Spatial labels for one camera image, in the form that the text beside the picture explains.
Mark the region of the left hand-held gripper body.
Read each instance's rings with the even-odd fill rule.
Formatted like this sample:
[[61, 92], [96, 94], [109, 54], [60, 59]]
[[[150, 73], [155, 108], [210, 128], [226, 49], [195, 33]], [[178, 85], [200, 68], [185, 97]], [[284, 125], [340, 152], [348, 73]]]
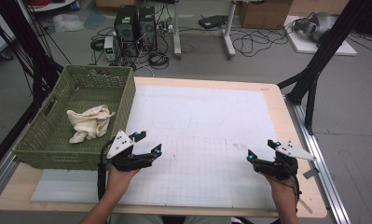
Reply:
[[138, 135], [138, 133], [127, 135], [124, 131], [119, 130], [114, 137], [114, 141], [106, 154], [106, 158], [119, 171], [129, 172], [140, 168], [132, 155], [133, 144], [136, 142], [136, 135]]

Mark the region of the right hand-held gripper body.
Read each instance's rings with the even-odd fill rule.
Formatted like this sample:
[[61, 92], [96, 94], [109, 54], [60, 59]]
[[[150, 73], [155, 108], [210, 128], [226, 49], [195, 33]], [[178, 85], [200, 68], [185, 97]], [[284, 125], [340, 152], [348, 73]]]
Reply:
[[284, 180], [292, 175], [296, 175], [298, 159], [308, 161], [316, 160], [315, 156], [311, 155], [302, 147], [294, 145], [292, 141], [287, 141], [283, 144], [281, 143], [279, 147], [276, 147], [273, 150], [275, 151], [274, 161], [265, 161], [261, 166], [261, 173], [273, 176], [278, 180]]

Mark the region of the cream printed muslin cloth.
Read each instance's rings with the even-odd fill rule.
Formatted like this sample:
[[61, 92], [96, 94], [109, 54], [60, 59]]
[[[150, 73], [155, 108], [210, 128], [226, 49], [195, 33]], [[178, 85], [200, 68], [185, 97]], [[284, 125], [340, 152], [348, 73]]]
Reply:
[[110, 119], [116, 114], [108, 109], [107, 105], [94, 106], [83, 113], [73, 110], [66, 111], [67, 118], [75, 130], [70, 138], [70, 144], [78, 144], [85, 139], [93, 140], [107, 133]]

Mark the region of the green woven basket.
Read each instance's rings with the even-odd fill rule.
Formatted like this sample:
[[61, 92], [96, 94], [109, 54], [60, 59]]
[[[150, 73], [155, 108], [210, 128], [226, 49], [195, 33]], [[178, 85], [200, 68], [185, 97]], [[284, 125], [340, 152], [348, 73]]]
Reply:
[[[36, 169], [95, 170], [103, 145], [128, 124], [136, 92], [130, 67], [68, 65], [13, 153]], [[115, 115], [107, 133], [71, 144], [76, 133], [67, 112], [107, 105]]]

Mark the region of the person's right hand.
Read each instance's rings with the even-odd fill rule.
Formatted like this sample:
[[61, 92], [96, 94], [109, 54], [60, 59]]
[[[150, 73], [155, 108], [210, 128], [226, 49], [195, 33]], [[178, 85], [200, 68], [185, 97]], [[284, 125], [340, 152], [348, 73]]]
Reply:
[[278, 180], [272, 176], [266, 176], [271, 187], [272, 199], [277, 206], [296, 205], [294, 184], [291, 178]]

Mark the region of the person's left hand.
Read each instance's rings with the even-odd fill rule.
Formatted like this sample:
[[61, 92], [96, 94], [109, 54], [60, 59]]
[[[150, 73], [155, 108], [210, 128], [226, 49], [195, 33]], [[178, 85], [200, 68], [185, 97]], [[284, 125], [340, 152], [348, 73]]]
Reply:
[[111, 195], [122, 196], [128, 189], [131, 180], [139, 173], [138, 170], [129, 172], [119, 171], [114, 165], [110, 167], [106, 191]]

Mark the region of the grey tape piece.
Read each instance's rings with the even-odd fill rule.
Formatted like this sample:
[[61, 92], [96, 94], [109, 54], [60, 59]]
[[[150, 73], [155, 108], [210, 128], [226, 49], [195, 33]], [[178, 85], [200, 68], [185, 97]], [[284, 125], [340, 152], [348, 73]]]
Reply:
[[303, 176], [306, 179], [309, 179], [309, 178], [311, 178], [313, 176], [316, 176], [319, 173], [320, 173], [320, 171], [317, 168], [312, 168], [312, 169], [308, 170], [306, 173], [304, 173]]

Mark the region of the white grid mat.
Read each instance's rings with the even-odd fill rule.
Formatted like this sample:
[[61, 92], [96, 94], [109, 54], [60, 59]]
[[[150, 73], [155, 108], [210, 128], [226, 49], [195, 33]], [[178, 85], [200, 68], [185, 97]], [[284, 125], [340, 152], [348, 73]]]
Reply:
[[274, 157], [262, 91], [140, 85], [127, 131], [146, 133], [134, 153], [160, 146], [162, 154], [132, 179], [122, 204], [273, 208], [268, 182], [246, 159]]

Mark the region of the white power supply box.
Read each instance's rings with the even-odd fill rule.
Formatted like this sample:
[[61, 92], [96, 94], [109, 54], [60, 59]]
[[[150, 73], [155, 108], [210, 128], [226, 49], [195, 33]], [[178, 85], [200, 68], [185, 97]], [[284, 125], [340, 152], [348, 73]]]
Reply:
[[105, 57], [109, 62], [113, 62], [116, 59], [115, 42], [112, 36], [107, 36], [104, 39], [103, 50]]

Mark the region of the white floor board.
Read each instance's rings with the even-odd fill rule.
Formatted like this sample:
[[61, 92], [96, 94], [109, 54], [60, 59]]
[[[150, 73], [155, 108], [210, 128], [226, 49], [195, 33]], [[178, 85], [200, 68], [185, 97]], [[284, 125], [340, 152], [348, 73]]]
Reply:
[[[305, 36], [302, 32], [293, 30], [293, 24], [298, 16], [288, 16], [284, 22], [283, 29], [286, 31], [287, 36], [297, 53], [314, 54], [318, 47], [309, 37]], [[356, 56], [357, 52], [351, 45], [344, 41], [335, 53], [336, 56]]]

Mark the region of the black metal stand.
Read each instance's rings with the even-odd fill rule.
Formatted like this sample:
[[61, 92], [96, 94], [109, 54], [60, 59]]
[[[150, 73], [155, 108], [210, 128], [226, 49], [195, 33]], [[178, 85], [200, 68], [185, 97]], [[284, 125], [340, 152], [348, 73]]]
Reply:
[[22, 50], [10, 40], [0, 25], [0, 36], [10, 46], [26, 76], [33, 79], [33, 105], [39, 108], [53, 91], [63, 66], [56, 63], [44, 50], [30, 23], [26, 20], [17, 0], [0, 0], [0, 15], [16, 37]]
[[320, 74], [371, 4], [372, 0], [349, 0], [308, 65], [297, 75], [278, 84], [280, 89], [294, 84], [294, 88], [285, 95], [285, 99], [293, 105], [301, 105], [303, 97], [308, 95], [304, 125], [310, 135], [314, 135], [312, 121]]

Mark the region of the black computer tower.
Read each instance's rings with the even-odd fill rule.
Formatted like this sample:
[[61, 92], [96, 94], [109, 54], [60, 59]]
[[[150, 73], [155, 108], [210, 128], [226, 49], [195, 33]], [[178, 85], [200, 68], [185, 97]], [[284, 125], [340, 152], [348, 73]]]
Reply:
[[121, 51], [130, 57], [135, 57], [135, 39], [137, 37], [137, 9], [136, 6], [120, 6], [114, 22], [117, 39]]
[[158, 47], [155, 8], [141, 7], [139, 12], [139, 22], [145, 49], [148, 49], [149, 51], [156, 51]]

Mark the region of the white desk leg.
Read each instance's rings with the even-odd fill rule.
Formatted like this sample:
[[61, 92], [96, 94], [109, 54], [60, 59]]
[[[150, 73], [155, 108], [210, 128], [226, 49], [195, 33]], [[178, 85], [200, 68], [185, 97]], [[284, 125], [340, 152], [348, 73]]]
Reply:
[[182, 55], [181, 41], [179, 34], [179, 17], [178, 17], [179, 0], [174, 0], [174, 15], [173, 15], [173, 51], [176, 59], [180, 59]]
[[231, 0], [229, 2], [229, 8], [228, 8], [228, 14], [227, 14], [227, 26], [223, 30], [223, 38], [227, 47], [227, 54], [228, 57], [234, 57], [236, 55], [235, 49], [233, 47], [231, 38], [230, 38], [230, 31], [232, 27], [232, 22], [235, 14], [235, 9], [236, 9], [236, 1]]

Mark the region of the grey helmet-shaped device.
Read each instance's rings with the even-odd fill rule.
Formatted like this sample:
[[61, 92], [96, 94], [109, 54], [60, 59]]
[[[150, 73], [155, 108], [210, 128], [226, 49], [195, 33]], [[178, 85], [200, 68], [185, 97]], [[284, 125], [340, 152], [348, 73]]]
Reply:
[[312, 41], [318, 42], [336, 21], [337, 18], [327, 12], [311, 12], [309, 16], [295, 21], [294, 30], [301, 31]]

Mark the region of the brown cardboard box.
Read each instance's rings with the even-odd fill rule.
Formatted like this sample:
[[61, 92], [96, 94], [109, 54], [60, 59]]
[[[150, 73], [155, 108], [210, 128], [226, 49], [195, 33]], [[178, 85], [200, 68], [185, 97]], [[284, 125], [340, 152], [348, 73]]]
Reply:
[[240, 22], [248, 29], [282, 29], [294, 0], [242, 2]]

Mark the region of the clear plastic bag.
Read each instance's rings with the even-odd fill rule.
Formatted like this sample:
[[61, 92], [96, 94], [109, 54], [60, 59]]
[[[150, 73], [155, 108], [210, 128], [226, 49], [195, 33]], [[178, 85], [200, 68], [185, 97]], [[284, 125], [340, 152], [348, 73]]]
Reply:
[[84, 22], [73, 14], [60, 14], [53, 17], [56, 33], [76, 32], [84, 29]]

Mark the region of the black flat device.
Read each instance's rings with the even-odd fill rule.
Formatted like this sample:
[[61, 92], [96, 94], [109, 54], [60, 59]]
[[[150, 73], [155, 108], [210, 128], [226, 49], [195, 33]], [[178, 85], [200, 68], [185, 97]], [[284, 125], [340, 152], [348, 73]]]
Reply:
[[199, 25], [204, 29], [213, 29], [215, 27], [220, 27], [226, 23], [227, 16], [224, 15], [214, 15], [199, 20]]

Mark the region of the aluminium rail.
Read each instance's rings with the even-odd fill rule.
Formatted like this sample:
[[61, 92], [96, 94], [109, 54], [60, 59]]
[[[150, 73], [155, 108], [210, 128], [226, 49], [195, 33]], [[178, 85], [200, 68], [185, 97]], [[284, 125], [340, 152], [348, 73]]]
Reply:
[[17, 156], [11, 150], [8, 151], [4, 158], [0, 160], [0, 188], [17, 168], [17, 165]]
[[335, 220], [336, 224], [351, 224], [348, 213], [340, 199], [333, 178], [324, 160], [318, 141], [313, 133], [309, 133], [304, 124], [306, 118], [304, 109], [301, 105], [293, 105], [289, 102], [285, 103], [290, 111], [296, 128], [300, 130], [301, 143], [311, 155], [316, 157], [316, 160], [312, 163], [312, 167], [318, 170], [317, 182], [324, 193], [323, 199], [326, 211]]

